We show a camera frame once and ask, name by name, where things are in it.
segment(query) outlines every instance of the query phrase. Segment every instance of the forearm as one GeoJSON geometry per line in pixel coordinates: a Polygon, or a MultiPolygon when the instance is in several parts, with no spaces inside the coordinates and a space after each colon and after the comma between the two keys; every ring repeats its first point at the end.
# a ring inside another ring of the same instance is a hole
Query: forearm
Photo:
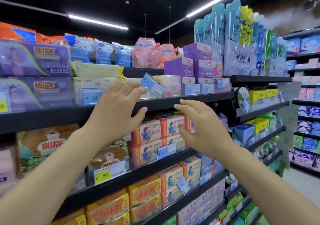
{"type": "Polygon", "coordinates": [[[271,225],[319,223],[319,208],[248,150],[234,145],[228,153],[223,165],[244,186],[271,225]]]}
{"type": "Polygon", "coordinates": [[[97,142],[99,136],[92,132],[91,135],[85,129],[74,132],[0,200],[1,224],[50,224],[81,172],[103,145],[97,142]],[[16,211],[18,216],[7,215],[16,211]]]}

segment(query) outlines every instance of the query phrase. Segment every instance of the left hand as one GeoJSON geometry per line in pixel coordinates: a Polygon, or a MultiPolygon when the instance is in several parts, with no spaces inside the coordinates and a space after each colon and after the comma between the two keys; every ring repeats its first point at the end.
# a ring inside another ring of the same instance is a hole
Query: left hand
{"type": "Polygon", "coordinates": [[[145,118],[148,109],[141,108],[134,117],[131,117],[132,110],[147,91],[146,87],[141,87],[141,83],[114,83],[103,92],[83,128],[102,138],[104,145],[133,132],[145,118]]]}

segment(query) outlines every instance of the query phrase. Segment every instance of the yellow price tag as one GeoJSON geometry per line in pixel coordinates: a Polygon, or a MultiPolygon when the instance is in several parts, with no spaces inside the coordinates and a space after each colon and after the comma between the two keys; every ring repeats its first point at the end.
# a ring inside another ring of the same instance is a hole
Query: yellow price tag
{"type": "Polygon", "coordinates": [[[111,179],[110,169],[105,169],[94,173],[94,184],[98,185],[111,179]]]}
{"type": "Polygon", "coordinates": [[[0,113],[6,113],[9,112],[9,108],[8,108],[8,102],[5,99],[0,100],[0,113]]]}

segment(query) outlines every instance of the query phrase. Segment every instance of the ceiling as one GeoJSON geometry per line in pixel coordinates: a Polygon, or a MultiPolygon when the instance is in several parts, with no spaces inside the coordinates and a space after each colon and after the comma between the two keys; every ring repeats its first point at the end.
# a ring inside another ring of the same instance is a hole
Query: ceiling
{"type": "MultiPolygon", "coordinates": [[[[155,32],[183,18],[212,0],[8,0],[60,13],[74,14],[112,24],[127,26],[129,30],[109,28],[97,24],[71,20],[67,17],[48,14],[0,4],[0,21],[35,29],[47,35],[63,32],[77,33],[80,36],[122,38],[136,41],[144,37],[144,14],[146,14],[147,37],[157,42],[169,41],[169,30],[158,35],[155,32]]],[[[227,4],[233,0],[224,0],[227,4]]],[[[254,6],[270,0],[241,0],[243,5],[254,6]]],[[[211,8],[171,28],[171,40],[193,31],[194,21],[211,12],[211,8]]]]}

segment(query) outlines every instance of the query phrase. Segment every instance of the aisle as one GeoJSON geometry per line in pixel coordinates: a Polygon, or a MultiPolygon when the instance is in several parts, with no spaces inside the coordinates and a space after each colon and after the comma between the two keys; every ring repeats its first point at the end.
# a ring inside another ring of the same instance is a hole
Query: aisle
{"type": "Polygon", "coordinates": [[[283,179],[320,208],[320,178],[290,168],[283,179]]]}

